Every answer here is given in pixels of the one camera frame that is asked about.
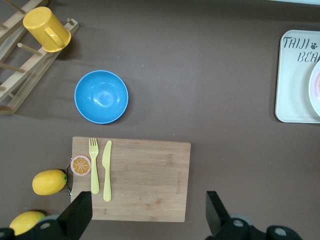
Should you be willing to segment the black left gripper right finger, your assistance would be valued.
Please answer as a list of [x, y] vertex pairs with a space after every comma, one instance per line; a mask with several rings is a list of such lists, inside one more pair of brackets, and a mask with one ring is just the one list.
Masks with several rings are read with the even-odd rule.
[[207, 191], [205, 216], [211, 235], [206, 240], [249, 240], [250, 225], [243, 219], [230, 217], [216, 191]]

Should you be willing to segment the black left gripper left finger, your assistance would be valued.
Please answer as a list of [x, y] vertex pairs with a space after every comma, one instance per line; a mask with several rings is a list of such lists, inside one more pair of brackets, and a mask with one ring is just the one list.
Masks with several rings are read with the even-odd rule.
[[82, 191], [56, 219], [46, 219], [16, 240], [78, 240], [93, 216], [92, 193]]

